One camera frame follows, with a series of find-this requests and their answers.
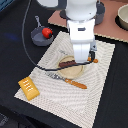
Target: white cloth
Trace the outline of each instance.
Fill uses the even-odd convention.
[[[96,44],[95,58],[99,62],[86,65],[84,74],[75,79],[75,81],[85,84],[87,89],[80,89],[64,81],[52,79],[45,75],[45,71],[34,68],[30,78],[38,88],[40,95],[28,101],[23,91],[19,89],[15,97],[82,128],[92,128],[115,48],[114,44],[97,40]],[[38,65],[45,68],[56,68],[58,61],[66,54],[73,55],[72,44],[69,34],[60,31]]]

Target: wooden cutting board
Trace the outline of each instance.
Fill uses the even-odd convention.
[[[110,0],[102,0],[102,2],[104,3],[106,11],[104,14],[103,22],[94,27],[95,35],[128,42],[128,31],[120,28],[115,22],[115,18],[118,15],[118,9],[121,6],[128,4],[128,1],[127,3],[122,3]],[[48,23],[66,27],[66,20],[61,18],[59,13],[60,11],[55,11],[53,15],[48,19]]]

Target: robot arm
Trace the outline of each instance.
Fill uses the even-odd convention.
[[[97,0],[37,0],[41,6],[65,10],[67,29],[76,63],[87,62],[89,51],[96,51],[94,25]]]
[[[67,6],[67,0],[37,0],[37,2],[48,9],[64,10]]]

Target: black background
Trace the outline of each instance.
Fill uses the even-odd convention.
[[[28,0],[17,0],[0,12],[0,105],[53,128],[78,128],[52,113],[14,98],[20,88],[18,81],[29,76],[34,69],[34,65],[24,52],[21,38],[22,22],[28,2]],[[48,24],[48,18],[53,12],[42,8],[35,0],[32,0],[24,35],[26,48],[35,63],[39,62],[49,47],[38,47],[32,43],[30,33],[37,27],[36,15],[40,17],[43,26],[53,30],[54,37],[59,31],[68,32],[66,28]],[[128,128],[128,44],[98,36],[96,40],[115,44],[116,47],[93,128]]]

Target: yellow sponge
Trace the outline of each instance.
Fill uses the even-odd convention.
[[[18,83],[23,90],[25,96],[27,97],[28,101],[32,100],[40,94],[30,77],[26,77]]]

